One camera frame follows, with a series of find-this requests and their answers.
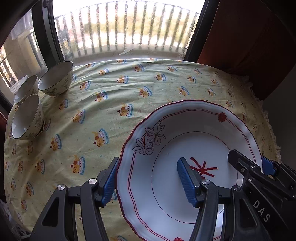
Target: white plate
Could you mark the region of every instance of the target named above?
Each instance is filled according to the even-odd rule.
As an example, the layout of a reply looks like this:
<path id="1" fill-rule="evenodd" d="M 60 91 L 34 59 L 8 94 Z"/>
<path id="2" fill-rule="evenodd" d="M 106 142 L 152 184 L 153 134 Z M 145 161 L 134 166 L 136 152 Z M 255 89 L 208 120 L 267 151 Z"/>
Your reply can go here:
<path id="1" fill-rule="evenodd" d="M 206 101 L 171 103 L 139 123 L 122 148 L 117 174 L 120 207 L 134 232 L 148 241 L 189 240 L 198 209 L 187 201 L 177 161 L 185 157 L 203 177 L 231 188 L 243 178 L 228 163 L 232 149 L 262 168 L 246 125 L 226 108 Z M 214 240 L 220 239 L 222 221 L 219 205 Z"/>

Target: screw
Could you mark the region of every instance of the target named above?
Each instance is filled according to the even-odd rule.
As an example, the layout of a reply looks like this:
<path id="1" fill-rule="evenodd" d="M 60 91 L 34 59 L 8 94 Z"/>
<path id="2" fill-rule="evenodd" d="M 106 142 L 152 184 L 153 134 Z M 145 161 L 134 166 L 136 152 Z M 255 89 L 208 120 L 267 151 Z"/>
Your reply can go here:
<path id="1" fill-rule="evenodd" d="M 95 178 L 92 178 L 89 180 L 89 184 L 95 184 L 96 183 L 96 179 Z"/>
<path id="2" fill-rule="evenodd" d="M 64 190 L 65 189 L 65 185 L 64 184 L 61 184 L 61 185 L 58 185 L 57 186 L 57 189 L 59 189 L 59 190 Z"/>
<path id="3" fill-rule="evenodd" d="M 235 191 L 240 191 L 240 190 L 241 190 L 241 187 L 238 186 L 238 185 L 234 185 L 233 189 L 234 189 Z"/>
<path id="4" fill-rule="evenodd" d="M 208 179 L 203 179 L 202 183 L 205 184 L 205 185 L 209 185 L 211 182 Z"/>

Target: tablecloth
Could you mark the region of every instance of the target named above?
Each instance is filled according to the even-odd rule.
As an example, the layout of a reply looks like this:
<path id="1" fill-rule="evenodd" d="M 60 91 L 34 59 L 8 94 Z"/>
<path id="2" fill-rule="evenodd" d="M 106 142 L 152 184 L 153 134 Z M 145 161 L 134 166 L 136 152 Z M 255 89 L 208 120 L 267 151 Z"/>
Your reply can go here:
<path id="1" fill-rule="evenodd" d="M 154 58 L 90 63 L 74 67 L 73 82 L 62 95 L 39 96 L 43 133 L 32 141 L 15 140 L 14 105 L 4 147 L 9 209 L 30 231 L 59 184 L 73 187 L 96 177 L 120 155 L 136 124 L 167 103 L 202 99 L 226 107 L 245 122 L 261 154 L 277 160 L 268 124 L 243 78 L 210 66 Z M 116 192 L 101 214 L 110 240 L 140 240 L 122 217 Z M 76 225 L 84 240 L 79 205 Z"/>

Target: patterned tablecloth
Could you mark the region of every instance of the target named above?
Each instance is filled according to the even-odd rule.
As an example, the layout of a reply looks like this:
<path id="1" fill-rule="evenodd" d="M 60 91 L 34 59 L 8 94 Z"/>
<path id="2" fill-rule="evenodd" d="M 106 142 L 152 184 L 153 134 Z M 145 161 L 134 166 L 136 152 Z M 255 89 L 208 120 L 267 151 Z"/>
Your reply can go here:
<path id="1" fill-rule="evenodd" d="M 254 135 L 259 149 L 276 160 L 267 122 L 242 77 L 210 66 L 175 60 L 120 59 L 74 68 L 67 92 L 50 97 L 41 91 L 45 130 L 33 141 L 15 140 L 7 123 L 4 184 L 12 216 L 32 231 L 58 184 L 82 185 L 119 156 L 138 122 L 154 109 L 179 100 L 202 99 L 228 108 Z M 110 240 L 140 240 L 122 217 L 114 192 L 101 209 Z M 84 240 L 76 207 L 79 240 Z"/>

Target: sky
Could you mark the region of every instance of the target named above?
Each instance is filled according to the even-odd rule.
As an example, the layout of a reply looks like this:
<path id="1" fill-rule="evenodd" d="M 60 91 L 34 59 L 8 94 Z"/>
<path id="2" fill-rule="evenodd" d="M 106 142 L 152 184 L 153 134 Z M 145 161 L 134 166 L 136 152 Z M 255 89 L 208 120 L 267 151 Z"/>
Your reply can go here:
<path id="1" fill-rule="evenodd" d="M 53 0 L 53 12 L 54 17 L 64 15 L 76 9 L 95 5 L 97 3 L 108 2 L 106 0 Z M 159 3 L 167 3 L 175 6 L 179 6 L 185 9 L 190 9 L 191 11 L 195 11 L 200 13 L 203 7 L 205 0 L 155 0 L 148 2 L 159 2 Z"/>

